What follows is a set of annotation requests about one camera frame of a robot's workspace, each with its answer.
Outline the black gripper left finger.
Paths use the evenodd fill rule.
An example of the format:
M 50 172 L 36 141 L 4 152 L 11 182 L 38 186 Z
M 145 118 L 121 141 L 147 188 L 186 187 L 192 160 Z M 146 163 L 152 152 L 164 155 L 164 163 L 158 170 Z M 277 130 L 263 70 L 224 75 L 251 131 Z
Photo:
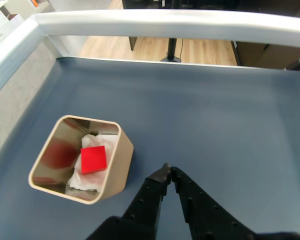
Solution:
M 171 183 L 171 166 L 148 176 L 122 216 L 108 217 L 89 237 L 89 240 L 154 240 L 163 197 Z

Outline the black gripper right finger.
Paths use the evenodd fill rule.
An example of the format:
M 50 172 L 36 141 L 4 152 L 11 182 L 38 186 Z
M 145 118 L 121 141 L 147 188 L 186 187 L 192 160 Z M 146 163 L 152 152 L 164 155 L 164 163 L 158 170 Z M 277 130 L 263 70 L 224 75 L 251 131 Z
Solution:
M 171 180 L 179 195 L 193 240 L 254 240 L 256 234 L 243 225 L 194 180 L 177 167 L 171 170 Z

